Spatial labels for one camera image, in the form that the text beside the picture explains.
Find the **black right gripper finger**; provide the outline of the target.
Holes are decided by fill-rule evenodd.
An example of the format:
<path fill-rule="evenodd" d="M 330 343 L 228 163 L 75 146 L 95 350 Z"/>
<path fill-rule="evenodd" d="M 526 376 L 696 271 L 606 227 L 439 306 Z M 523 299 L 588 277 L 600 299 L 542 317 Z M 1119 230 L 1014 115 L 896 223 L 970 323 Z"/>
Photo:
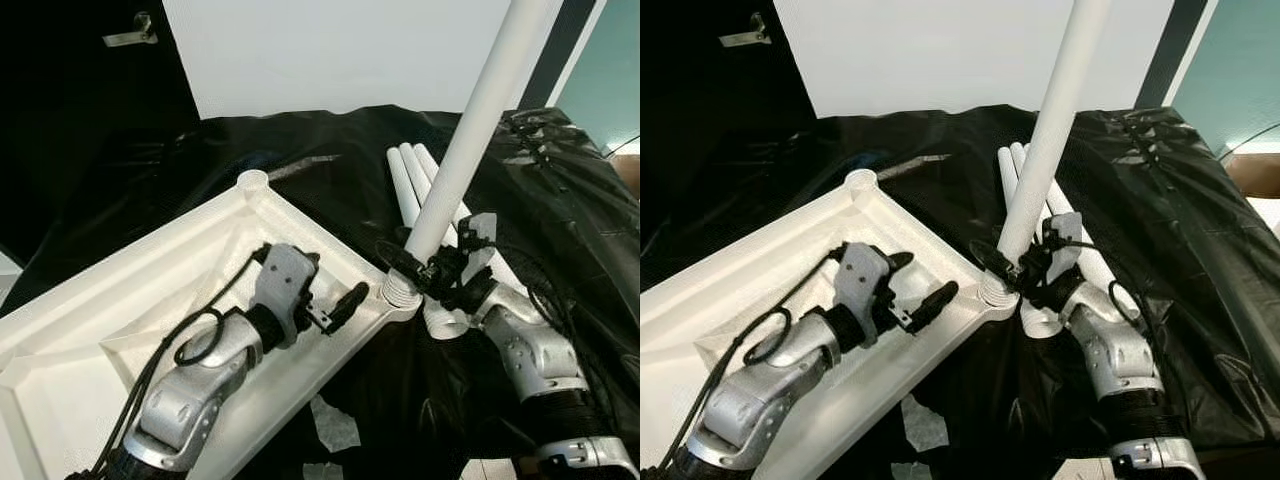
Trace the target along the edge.
<path fill-rule="evenodd" d="M 398 278 L 408 285 L 412 293 L 425 293 L 429 280 L 428 266 L 417 260 L 412 253 L 388 239 L 380 239 L 375 244 L 376 255 Z"/>
<path fill-rule="evenodd" d="M 968 248 L 977 264 L 992 276 L 989 284 L 995 291 L 1019 291 L 1019 266 L 1005 253 L 982 239 L 970 239 Z"/>

